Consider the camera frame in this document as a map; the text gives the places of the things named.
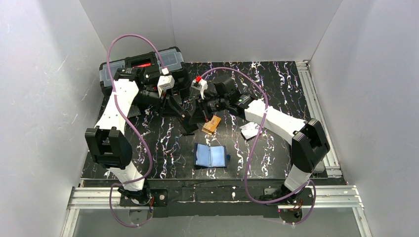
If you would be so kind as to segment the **orange credit card stack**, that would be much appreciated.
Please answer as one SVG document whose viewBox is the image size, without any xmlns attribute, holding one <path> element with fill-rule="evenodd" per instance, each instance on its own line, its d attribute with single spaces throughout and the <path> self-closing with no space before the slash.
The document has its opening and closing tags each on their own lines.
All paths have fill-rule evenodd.
<svg viewBox="0 0 419 237">
<path fill-rule="evenodd" d="M 220 122 L 221 118 L 214 115 L 212 116 L 212 119 L 210 121 L 204 124 L 202 131 L 207 134 L 214 134 Z"/>
</svg>

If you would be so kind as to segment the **navy blue card holder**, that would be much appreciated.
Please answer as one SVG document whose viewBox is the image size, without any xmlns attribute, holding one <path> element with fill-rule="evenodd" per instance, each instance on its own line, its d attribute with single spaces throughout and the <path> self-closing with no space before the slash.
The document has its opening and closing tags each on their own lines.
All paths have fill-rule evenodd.
<svg viewBox="0 0 419 237">
<path fill-rule="evenodd" d="M 226 146 L 208 146 L 196 143 L 193 154 L 194 165 L 200 168 L 226 168 L 230 160 Z"/>
</svg>

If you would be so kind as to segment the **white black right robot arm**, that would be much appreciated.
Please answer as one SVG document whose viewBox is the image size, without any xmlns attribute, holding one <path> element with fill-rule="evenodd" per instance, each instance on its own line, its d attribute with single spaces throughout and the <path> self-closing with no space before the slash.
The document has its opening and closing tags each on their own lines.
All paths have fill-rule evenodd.
<svg viewBox="0 0 419 237">
<path fill-rule="evenodd" d="M 315 118 L 309 121 L 297 119 L 271 106 L 267 107 L 262 99 L 241 92 L 227 75 L 217 78 L 213 84 L 215 92 L 208 90 L 207 81 L 201 77 L 192 81 L 191 87 L 200 94 L 195 98 L 196 107 L 190 123 L 207 122 L 215 112 L 227 110 L 236 117 L 254 122 L 282 137 L 291 147 L 292 167 L 280 190 L 261 197 L 261 201 L 296 196 L 308 184 L 316 166 L 330 151 L 321 122 Z"/>
</svg>

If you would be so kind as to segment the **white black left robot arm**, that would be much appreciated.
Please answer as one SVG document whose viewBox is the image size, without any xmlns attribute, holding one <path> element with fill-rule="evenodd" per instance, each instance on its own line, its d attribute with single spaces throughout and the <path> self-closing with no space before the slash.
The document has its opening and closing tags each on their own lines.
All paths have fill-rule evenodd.
<svg viewBox="0 0 419 237">
<path fill-rule="evenodd" d="M 126 125 L 135 126 L 128 119 L 129 111 L 135 104 L 152 105 L 159 115 L 177 118 L 184 132 L 191 134 L 198 127 L 180 104 L 190 95 L 192 81 L 185 69 L 171 72 L 163 68 L 149 74 L 145 67 L 128 67 L 118 68 L 111 83 L 105 110 L 95 127 L 87 128 L 85 139 L 93 161 L 122 183 L 120 191 L 139 194 L 145 190 L 146 176 L 131 161 L 133 150 L 125 129 Z"/>
</svg>

